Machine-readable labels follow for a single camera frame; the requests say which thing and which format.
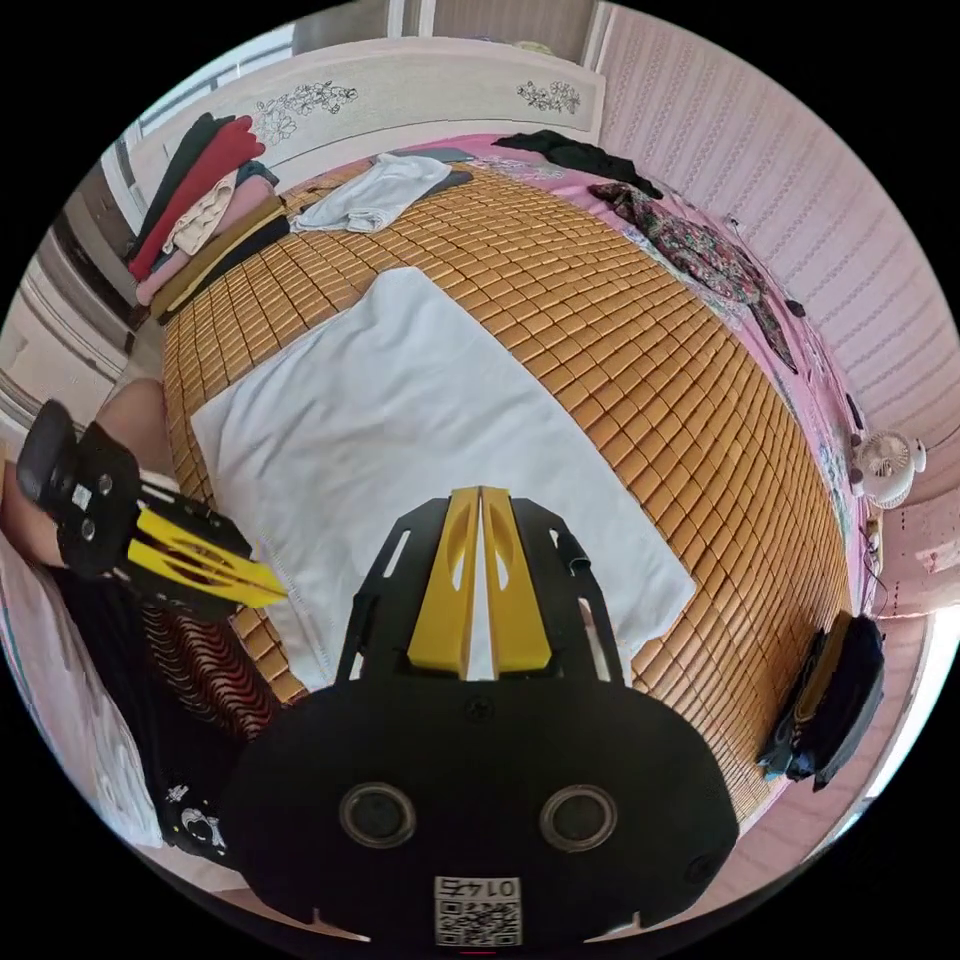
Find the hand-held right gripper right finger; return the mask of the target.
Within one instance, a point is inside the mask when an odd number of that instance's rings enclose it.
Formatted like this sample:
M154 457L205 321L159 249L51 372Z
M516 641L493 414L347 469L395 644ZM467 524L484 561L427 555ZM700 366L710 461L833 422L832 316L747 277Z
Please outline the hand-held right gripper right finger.
M482 487L480 505L493 671L543 671L552 652L509 492Z

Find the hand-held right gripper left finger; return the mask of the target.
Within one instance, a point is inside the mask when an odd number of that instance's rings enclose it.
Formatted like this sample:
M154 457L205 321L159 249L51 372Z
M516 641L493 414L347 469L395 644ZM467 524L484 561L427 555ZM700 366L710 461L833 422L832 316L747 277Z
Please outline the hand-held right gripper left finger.
M480 490L448 498L407 656L416 669L466 669L471 647Z

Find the person's left hand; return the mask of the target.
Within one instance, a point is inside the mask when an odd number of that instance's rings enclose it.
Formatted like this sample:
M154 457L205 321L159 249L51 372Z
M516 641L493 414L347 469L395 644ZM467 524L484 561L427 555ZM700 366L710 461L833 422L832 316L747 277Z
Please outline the person's left hand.
M1 491L1 530L29 563L62 568L55 524L20 490L15 464L3 462Z

